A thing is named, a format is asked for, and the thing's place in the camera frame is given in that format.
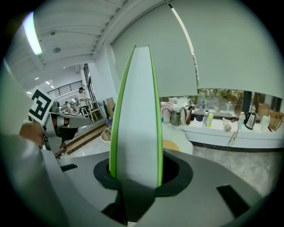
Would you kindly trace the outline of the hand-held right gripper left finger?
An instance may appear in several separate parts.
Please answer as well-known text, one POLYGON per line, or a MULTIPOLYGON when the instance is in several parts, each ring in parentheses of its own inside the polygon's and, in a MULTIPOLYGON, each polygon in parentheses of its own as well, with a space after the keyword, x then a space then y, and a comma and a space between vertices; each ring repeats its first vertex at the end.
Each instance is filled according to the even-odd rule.
POLYGON ((122 185, 109 173, 109 154, 64 158, 58 161, 72 186, 99 212, 127 224, 122 185))

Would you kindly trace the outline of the white window ledge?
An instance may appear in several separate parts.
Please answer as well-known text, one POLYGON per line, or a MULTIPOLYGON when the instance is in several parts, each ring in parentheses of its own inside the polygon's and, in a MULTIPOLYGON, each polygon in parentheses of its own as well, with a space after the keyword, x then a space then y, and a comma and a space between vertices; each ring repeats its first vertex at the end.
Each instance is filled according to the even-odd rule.
POLYGON ((239 130, 237 137, 232 139, 232 135, 237 131, 237 123, 232 123, 232 130, 224 131, 222 120, 213 120, 212 126, 204 127, 202 122, 192 121, 190 125, 173 126, 182 130, 187 139, 194 145, 209 147, 212 149, 222 149, 236 152, 274 152, 284 148, 284 126, 276 131, 260 129, 256 124, 253 130, 245 126, 239 130))

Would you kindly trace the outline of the pile of pale clothes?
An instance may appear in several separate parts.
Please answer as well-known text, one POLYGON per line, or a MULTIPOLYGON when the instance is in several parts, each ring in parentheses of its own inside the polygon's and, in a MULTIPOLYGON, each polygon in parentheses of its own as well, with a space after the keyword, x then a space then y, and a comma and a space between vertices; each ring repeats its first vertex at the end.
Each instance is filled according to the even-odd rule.
POLYGON ((171 112, 180 112, 183 107, 190 106, 192 99, 184 96, 181 98, 172 97, 168 98, 168 101, 165 102, 162 107, 168 109, 171 112))

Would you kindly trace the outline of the brown wooden step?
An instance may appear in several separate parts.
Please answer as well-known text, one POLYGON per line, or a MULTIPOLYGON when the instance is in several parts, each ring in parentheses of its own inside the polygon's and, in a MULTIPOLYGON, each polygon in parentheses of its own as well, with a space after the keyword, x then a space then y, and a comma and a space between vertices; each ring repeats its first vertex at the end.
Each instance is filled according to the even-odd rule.
POLYGON ((64 142, 64 145, 61 146, 59 152, 55 154, 55 157, 60 158, 63 154, 70 155, 74 153, 84 145, 98 138, 106 128, 107 125, 104 120, 78 128, 74 138, 64 142))

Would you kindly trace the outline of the pale green bottle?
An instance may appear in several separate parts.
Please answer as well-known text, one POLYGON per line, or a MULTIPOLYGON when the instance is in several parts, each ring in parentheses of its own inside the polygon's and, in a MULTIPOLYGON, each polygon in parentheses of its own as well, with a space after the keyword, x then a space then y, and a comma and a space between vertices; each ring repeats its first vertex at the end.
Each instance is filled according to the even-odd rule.
POLYGON ((270 124, 270 116, 263 116, 260 121, 260 129, 262 131, 268 130, 270 124))

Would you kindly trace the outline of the window with black frame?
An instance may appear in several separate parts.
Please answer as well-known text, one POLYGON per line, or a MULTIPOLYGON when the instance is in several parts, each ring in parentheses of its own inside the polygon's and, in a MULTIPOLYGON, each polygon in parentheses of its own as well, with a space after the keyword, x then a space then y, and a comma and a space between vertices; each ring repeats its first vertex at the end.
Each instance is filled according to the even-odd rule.
MULTIPOLYGON (((268 116, 270 110, 284 114, 284 98, 253 91, 232 89, 198 89, 197 95, 188 95, 195 114, 203 114, 206 110, 215 116, 239 116, 241 112, 255 113, 258 118, 268 116)), ((167 102, 169 97, 161 97, 167 102)))

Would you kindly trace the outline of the green book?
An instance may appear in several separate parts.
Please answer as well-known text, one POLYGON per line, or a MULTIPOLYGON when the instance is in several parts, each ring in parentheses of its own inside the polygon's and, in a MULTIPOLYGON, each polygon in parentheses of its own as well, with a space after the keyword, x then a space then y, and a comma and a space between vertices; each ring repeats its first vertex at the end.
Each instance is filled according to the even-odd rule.
POLYGON ((110 174, 125 188, 156 189, 163 178, 162 121, 150 46, 133 46, 117 96, 110 174))

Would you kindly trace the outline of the brown woven bag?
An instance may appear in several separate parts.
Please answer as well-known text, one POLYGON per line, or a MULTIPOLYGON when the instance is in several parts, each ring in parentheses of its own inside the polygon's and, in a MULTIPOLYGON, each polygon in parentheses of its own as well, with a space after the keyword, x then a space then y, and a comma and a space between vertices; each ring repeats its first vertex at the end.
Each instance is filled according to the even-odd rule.
POLYGON ((284 122, 284 114, 280 111, 270 110, 269 116, 270 116, 269 128, 273 131, 278 130, 281 123, 284 122))

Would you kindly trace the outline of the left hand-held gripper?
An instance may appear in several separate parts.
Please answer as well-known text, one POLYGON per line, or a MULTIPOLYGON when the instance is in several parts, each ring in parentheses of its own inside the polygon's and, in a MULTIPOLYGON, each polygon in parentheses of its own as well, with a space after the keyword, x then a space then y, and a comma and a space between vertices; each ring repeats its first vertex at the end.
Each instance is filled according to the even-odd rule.
POLYGON ((90 125, 91 121, 88 117, 82 117, 70 114, 60 114, 59 103, 55 101, 39 86, 36 86, 31 94, 33 104, 28 112, 28 116, 32 121, 40 123, 44 130, 44 145, 47 150, 54 154, 59 152, 64 145, 61 129, 79 128, 90 125))

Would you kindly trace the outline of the long ceiling light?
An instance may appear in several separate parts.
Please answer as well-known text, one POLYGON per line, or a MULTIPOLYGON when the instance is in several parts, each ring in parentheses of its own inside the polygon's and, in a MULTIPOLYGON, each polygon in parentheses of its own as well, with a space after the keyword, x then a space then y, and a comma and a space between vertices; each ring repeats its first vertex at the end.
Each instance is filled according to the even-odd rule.
POLYGON ((37 37, 34 12, 29 13, 23 21, 24 32, 34 55, 42 54, 42 48, 37 37))

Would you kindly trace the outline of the tall patterned bottle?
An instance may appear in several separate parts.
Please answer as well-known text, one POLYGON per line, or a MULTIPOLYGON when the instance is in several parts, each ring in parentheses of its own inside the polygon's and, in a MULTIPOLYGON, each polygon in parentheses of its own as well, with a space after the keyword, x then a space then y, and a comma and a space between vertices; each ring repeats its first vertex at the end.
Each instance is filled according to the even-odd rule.
POLYGON ((244 120, 245 120, 245 112, 241 112, 239 115, 239 119, 238 119, 238 130, 240 130, 244 124, 244 120))

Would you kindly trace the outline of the pink clothing pile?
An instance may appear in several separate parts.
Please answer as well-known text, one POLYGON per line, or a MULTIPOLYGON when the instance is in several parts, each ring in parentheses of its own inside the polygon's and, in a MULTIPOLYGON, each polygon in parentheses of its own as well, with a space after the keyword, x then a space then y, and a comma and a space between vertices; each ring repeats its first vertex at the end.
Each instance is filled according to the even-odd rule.
POLYGON ((161 102, 161 117, 165 124, 169 124, 171 121, 171 114, 177 110, 178 105, 171 102, 161 102))

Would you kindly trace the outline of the person's white shirt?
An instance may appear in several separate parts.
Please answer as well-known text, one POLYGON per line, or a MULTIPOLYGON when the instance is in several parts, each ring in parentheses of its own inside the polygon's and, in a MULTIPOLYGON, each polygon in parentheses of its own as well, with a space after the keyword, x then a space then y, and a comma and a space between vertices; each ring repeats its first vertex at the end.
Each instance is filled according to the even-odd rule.
POLYGON ((12 188, 40 226, 107 227, 110 223, 70 183, 52 152, 17 135, 2 135, 0 148, 12 188))

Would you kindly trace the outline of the olive green bag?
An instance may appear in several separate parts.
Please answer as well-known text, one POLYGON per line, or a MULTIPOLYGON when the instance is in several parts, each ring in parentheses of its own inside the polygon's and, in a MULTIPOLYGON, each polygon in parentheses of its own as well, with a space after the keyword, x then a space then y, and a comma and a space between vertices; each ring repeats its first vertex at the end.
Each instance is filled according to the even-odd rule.
POLYGON ((177 112, 173 112, 170 116, 170 123, 174 126, 179 126, 181 124, 180 114, 177 112))

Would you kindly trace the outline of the white and yellow round sofa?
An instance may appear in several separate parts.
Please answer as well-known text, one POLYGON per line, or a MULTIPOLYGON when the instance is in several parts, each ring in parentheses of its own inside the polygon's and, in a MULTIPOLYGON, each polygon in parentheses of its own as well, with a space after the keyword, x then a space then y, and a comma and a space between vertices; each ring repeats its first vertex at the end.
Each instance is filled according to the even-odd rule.
POLYGON ((162 143, 164 149, 171 149, 177 152, 193 154, 193 144, 187 139, 185 133, 170 125, 163 125, 162 143))

